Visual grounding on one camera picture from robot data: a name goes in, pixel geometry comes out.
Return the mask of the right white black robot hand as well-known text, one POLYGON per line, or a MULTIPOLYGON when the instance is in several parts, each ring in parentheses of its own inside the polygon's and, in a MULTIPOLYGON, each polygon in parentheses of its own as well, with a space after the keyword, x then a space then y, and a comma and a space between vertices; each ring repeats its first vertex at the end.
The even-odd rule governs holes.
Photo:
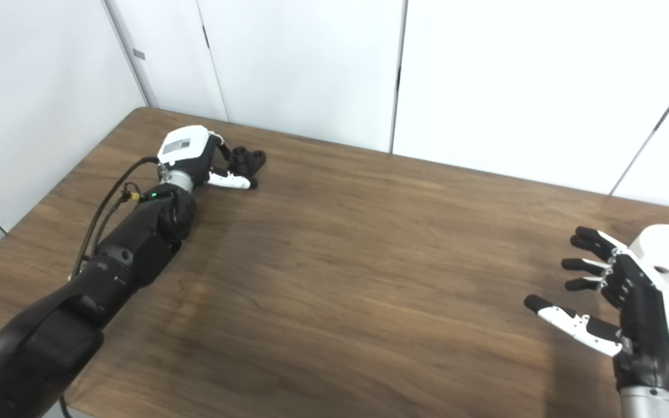
POLYGON ((579 226, 570 243, 596 260, 565 258, 563 269, 586 272, 568 280, 567 291, 597 291, 618 311, 618 323, 608 323, 536 294, 524 306, 576 341, 613 360, 616 387, 654 387, 669 392, 669 296, 657 270, 645 265, 632 249, 603 231, 579 226))

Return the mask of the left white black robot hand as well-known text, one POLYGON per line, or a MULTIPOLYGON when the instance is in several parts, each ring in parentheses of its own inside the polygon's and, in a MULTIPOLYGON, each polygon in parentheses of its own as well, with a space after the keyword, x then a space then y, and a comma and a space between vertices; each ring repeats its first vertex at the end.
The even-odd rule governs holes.
POLYGON ((203 126, 169 132, 157 152, 157 176, 188 193, 205 185, 255 189, 267 156, 244 146, 231 148, 221 135, 203 126))

